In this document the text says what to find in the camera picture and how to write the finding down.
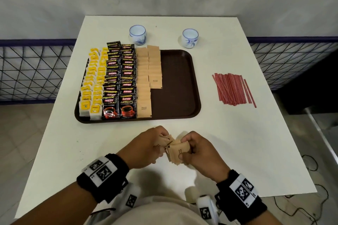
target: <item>cable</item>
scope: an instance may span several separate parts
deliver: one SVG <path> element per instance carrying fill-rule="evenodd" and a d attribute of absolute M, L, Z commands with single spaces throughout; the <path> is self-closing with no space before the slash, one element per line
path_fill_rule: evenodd
<path fill-rule="evenodd" d="M 94 215 L 94 214 L 98 214 L 98 213 L 104 212 L 104 211 L 115 211 L 115 210 L 116 210 L 115 208 L 106 208 L 106 209 L 102 209 L 102 210 L 93 212 L 93 213 L 90 214 L 90 216 Z"/>
<path fill-rule="evenodd" d="M 309 168 L 308 168 L 308 170 L 309 170 L 309 171 L 312 171 L 312 172 L 317 171 L 317 170 L 318 170 L 318 163 L 317 163 L 317 161 L 316 161 L 312 156 L 310 156 L 310 155 L 302 155 L 302 158 L 305 157 L 305 156 L 308 156 L 308 157 L 312 158 L 312 159 L 315 161 L 316 166 L 317 166 L 317 167 L 315 168 L 315 170 L 311 170 L 311 169 L 309 169 Z M 282 209 L 277 205 L 276 197 L 273 197 L 273 199 L 274 199 L 274 201 L 275 201 L 275 205 L 277 206 L 277 208 L 278 208 L 279 210 L 281 210 L 283 213 L 289 215 L 290 217 L 294 216 L 299 210 L 303 210 L 304 212 L 306 212 L 306 213 L 312 218 L 312 219 L 309 218 L 310 221 L 312 222 L 311 225 L 314 225 L 314 224 L 318 225 L 317 221 L 319 221 L 319 220 L 321 219 L 321 216 L 322 216 L 322 213 L 323 213 L 323 205 L 324 205 L 324 203 L 328 200 L 328 191 L 327 191 L 327 189 L 326 189 L 323 185 L 320 185 L 320 184 L 315 184 L 315 185 L 316 185 L 316 186 L 322 187 L 322 188 L 326 191 L 326 194 L 327 194 L 326 198 L 320 203 L 320 212 L 319 212 L 319 217 L 318 217 L 317 219 L 314 218 L 311 214 L 309 214 L 309 213 L 308 213 L 304 208 L 302 208 L 302 207 L 298 207 L 298 208 L 293 212 L 293 214 L 288 214 L 287 212 L 285 212 L 284 210 L 282 210 Z M 292 198 L 293 196 L 295 196 L 295 195 L 289 195 L 289 196 L 285 196 L 285 197 L 288 198 L 288 199 L 290 199 L 290 198 Z"/>
<path fill-rule="evenodd" d="M 310 155 L 302 155 L 302 158 L 305 157 L 305 156 L 308 156 L 309 158 L 312 158 L 313 161 L 315 161 L 316 166 L 317 166 L 317 167 L 315 168 L 315 170 L 311 170 L 311 169 L 309 169 L 308 167 L 307 167 L 307 169 L 308 169 L 309 171 L 316 172 L 316 171 L 318 170 L 318 163 L 317 163 L 317 161 L 316 161 L 312 156 L 310 156 Z"/>

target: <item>left hand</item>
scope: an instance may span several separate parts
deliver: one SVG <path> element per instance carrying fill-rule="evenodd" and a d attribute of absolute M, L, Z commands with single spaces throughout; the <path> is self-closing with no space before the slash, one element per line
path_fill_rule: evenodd
<path fill-rule="evenodd" d="M 140 133 L 116 154 L 126 162 L 129 169 L 143 168 L 156 163 L 156 159 L 164 153 L 163 147 L 154 146 L 160 134 L 166 136 L 169 133 L 163 126 L 150 128 Z"/>

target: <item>wristband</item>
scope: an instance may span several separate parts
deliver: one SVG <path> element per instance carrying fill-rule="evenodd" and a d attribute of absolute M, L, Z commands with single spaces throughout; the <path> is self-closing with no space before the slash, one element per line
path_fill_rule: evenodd
<path fill-rule="evenodd" d="M 87 165 L 76 181 L 89 191 L 97 203 L 111 202 L 128 184 L 125 178 L 129 168 L 125 161 L 116 154 L 102 156 Z"/>
<path fill-rule="evenodd" d="M 256 188 L 235 170 L 231 170 L 228 178 L 217 187 L 220 192 L 215 195 L 216 203 L 231 222 L 237 219 L 245 224 L 267 210 Z"/>

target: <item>brown tray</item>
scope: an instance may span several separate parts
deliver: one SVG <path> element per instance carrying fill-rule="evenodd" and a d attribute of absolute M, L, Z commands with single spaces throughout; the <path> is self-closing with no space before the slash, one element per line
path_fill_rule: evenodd
<path fill-rule="evenodd" d="M 91 124 L 197 116 L 201 111 L 201 101 L 191 55 L 184 50 L 161 50 L 161 65 L 162 89 L 151 89 L 152 117 L 91 121 L 90 117 L 79 116 L 79 94 L 74 111 L 76 119 L 81 123 Z"/>

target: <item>hand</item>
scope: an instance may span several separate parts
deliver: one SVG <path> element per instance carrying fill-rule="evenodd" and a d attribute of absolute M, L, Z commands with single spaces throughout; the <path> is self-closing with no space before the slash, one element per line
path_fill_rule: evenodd
<path fill-rule="evenodd" d="M 223 161 L 214 146 L 206 138 L 192 131 L 181 142 L 188 141 L 192 153 L 182 153 L 179 158 L 190 164 L 204 176 L 219 183 L 228 178 L 230 168 Z"/>
<path fill-rule="evenodd" d="M 156 163 L 156 159 L 164 153 L 163 147 L 154 146 L 160 134 L 166 136 L 169 133 L 163 126 L 150 128 L 136 136 L 116 154 L 126 162 L 129 169 L 143 168 Z"/>

